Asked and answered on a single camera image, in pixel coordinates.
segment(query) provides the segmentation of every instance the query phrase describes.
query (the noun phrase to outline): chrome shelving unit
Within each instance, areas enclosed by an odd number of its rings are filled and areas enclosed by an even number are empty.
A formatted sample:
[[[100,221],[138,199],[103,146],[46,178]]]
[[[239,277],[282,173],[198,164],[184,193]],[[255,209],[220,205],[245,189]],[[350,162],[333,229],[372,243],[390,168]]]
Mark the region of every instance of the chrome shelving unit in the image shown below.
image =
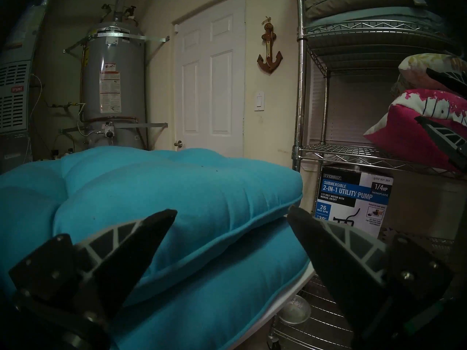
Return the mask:
[[[436,27],[415,22],[394,20],[352,20],[325,25],[305,25],[304,0],[298,4],[298,91],[295,136],[292,149],[293,169],[300,171],[302,160],[319,164],[344,163],[371,168],[402,170],[465,179],[448,170],[396,158],[367,144],[347,145],[326,143],[329,103],[329,82],[334,75],[387,75],[397,73],[397,67],[407,56],[424,52],[460,55],[462,47]],[[307,54],[325,78],[325,95],[321,140],[303,146]],[[390,243],[397,232],[380,231],[380,240]],[[449,261],[453,241],[440,238],[412,236],[421,246],[443,261]],[[345,350],[350,349],[352,329],[333,301],[319,277],[313,277],[298,293],[312,306],[312,314],[305,322],[290,326],[275,316],[271,336],[280,338],[283,350]]]
[[[351,20],[323,25],[306,25],[304,0],[298,2],[298,94],[293,169],[300,171],[302,160],[323,163],[348,163],[371,168],[402,170],[454,179],[465,179],[448,170],[396,158],[368,144],[326,143],[329,82],[334,75],[387,75],[396,73],[407,56],[425,52],[461,55],[462,47],[436,26],[396,20]],[[321,140],[303,146],[306,53],[325,78]]]

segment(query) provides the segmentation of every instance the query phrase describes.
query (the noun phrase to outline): wire shelf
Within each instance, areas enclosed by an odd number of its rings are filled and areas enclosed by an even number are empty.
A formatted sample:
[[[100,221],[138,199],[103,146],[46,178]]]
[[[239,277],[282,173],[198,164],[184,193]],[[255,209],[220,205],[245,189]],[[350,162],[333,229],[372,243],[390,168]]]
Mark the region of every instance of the wire shelf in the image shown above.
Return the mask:
[[[353,20],[305,29],[309,53],[323,75],[326,70],[396,69],[407,56],[425,52],[462,54],[445,33],[414,22]]]
[[[300,158],[331,163],[346,163],[370,168],[401,170],[458,180],[467,180],[463,174],[423,164],[404,161],[374,147],[340,144],[312,144],[300,149]]]
[[[438,259],[440,259],[448,265],[452,265],[449,259],[449,253],[451,252],[451,249],[454,244],[453,240],[437,237],[420,236],[416,234],[396,231],[392,228],[381,228],[378,235],[378,239],[386,244],[391,244],[392,238],[396,234],[403,234],[409,237],[419,246],[429,251],[433,256],[437,257]]]
[[[453,240],[403,233],[391,228],[381,228],[378,239],[390,244],[392,238],[398,233],[408,236],[438,259],[448,265],[451,264],[449,253],[454,244]],[[319,276],[312,277],[298,295],[305,298],[310,304],[312,313],[306,322],[296,326],[290,326],[279,321],[275,333],[280,337],[282,349],[350,349],[352,337],[354,336],[352,328]]]
[[[354,333],[318,276],[298,293],[312,307],[310,318],[290,326],[279,321],[275,333],[284,350],[348,350]]]

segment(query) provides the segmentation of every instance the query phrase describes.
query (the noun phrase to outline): bolt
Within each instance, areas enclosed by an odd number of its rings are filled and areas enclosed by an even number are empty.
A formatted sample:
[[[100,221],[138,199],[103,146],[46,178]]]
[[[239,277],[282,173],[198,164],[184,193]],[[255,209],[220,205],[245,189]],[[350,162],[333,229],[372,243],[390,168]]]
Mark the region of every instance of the bolt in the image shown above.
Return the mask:
[[[402,271],[401,276],[403,279],[408,279],[410,281],[413,281],[415,279],[415,276],[409,271]]]

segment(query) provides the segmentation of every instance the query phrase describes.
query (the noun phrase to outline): everbilt box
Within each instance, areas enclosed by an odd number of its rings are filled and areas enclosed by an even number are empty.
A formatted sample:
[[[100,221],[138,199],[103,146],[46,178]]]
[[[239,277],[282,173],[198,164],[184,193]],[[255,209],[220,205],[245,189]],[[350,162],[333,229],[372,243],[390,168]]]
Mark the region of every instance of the everbilt box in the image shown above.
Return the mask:
[[[315,218],[348,224],[378,237],[392,181],[359,167],[323,166]]]

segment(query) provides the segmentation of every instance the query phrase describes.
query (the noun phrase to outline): rust anchor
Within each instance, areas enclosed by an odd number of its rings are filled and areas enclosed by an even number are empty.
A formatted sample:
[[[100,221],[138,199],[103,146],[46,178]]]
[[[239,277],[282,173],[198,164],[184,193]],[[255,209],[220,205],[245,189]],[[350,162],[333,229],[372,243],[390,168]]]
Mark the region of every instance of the rust anchor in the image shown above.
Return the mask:
[[[281,52],[278,51],[277,55],[275,56],[275,62],[272,61],[272,43],[277,36],[273,32],[274,26],[272,26],[270,22],[264,25],[264,29],[266,32],[261,36],[261,38],[266,41],[266,62],[264,62],[261,55],[258,56],[257,62],[263,71],[271,73],[277,69],[283,58]]]

